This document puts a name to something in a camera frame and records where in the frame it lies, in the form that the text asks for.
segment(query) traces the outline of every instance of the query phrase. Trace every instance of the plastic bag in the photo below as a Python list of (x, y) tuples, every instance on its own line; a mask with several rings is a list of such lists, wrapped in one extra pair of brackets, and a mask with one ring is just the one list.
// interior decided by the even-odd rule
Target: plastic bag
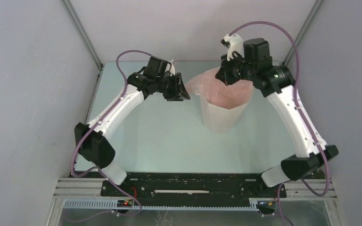
[(225, 109), (248, 103), (253, 93), (253, 83), (239, 80), (226, 86), (215, 78), (219, 69), (219, 67), (214, 68), (191, 79), (186, 85), (188, 93), (203, 96), (208, 103)]

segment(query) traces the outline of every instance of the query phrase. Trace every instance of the pink plastic bag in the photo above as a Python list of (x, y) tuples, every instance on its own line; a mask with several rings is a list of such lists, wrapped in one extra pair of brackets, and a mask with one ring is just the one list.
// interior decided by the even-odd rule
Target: pink plastic bag
[(219, 67), (214, 68), (191, 79), (185, 86), (188, 93), (203, 96), (208, 103), (225, 109), (232, 109), (248, 103), (253, 93), (253, 83), (239, 80), (226, 86), (222, 81), (215, 78), (219, 69)]

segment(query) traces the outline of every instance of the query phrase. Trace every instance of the gray wall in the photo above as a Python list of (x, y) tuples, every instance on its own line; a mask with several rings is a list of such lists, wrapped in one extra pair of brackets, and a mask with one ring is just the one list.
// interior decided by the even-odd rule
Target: gray wall
[(0, 226), (37, 226), (97, 68), (59, 0), (0, 0)]
[(329, 0), (300, 46), (300, 93), (339, 148), (332, 181), (348, 225), (362, 225), (362, 1)]

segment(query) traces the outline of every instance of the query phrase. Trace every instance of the white wall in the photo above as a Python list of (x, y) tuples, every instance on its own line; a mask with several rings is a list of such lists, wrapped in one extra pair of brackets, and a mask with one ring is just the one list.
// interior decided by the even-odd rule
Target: white wall
[(0, 0), (0, 226), (37, 226), (97, 68), (59, 0)]
[[(72, 0), (85, 30), (104, 62), (129, 49), (163, 59), (219, 61), (220, 43), (240, 25), (265, 20), (296, 37), (315, 0)], [(238, 32), (245, 40), (263, 37), (275, 60), (283, 61), (291, 44), (275, 28), (255, 25)], [(145, 61), (127, 54), (122, 61)]]
[(362, 226), (362, 1), (325, 1), (299, 49), (301, 98), (339, 148), (332, 181), (348, 225)]

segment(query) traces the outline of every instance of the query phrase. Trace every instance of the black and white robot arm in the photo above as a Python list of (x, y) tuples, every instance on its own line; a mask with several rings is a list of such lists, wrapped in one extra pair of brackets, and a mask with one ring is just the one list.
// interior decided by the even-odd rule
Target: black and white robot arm
[[(125, 117), (155, 92), (162, 93), (167, 101), (190, 99), (182, 82), (181, 74), (175, 72), (172, 62), (154, 56), (150, 58), (146, 67), (130, 75), (127, 83), (126, 93), (123, 97), (120, 92), (95, 119), (87, 125), (79, 123), (74, 129), (75, 141), (78, 143), (85, 133), (98, 123), (82, 143), (79, 154), (99, 167), (117, 185), (125, 180), (127, 173), (116, 162), (115, 150), (109, 144), (108, 139)], [(118, 100), (117, 105), (104, 119), (101, 119), (101, 116), (109, 111)]]
[(221, 43), (228, 48), (228, 53), (221, 57), (222, 64), (216, 78), (226, 85), (232, 85), (239, 80), (252, 81), (253, 86), (261, 90), (263, 96), (280, 115), (295, 148), (294, 155), (258, 176), (256, 180), (258, 193), (285, 181), (298, 180), (324, 164), (317, 143), (298, 108), (302, 110), (313, 129), (327, 160), (338, 154), (336, 146), (328, 145), (315, 129), (299, 93), (297, 94), (299, 106), (295, 105), (293, 97), (295, 80), (286, 66), (272, 65), (269, 44), (266, 40), (258, 38), (244, 42), (239, 35), (233, 34), (226, 35)]

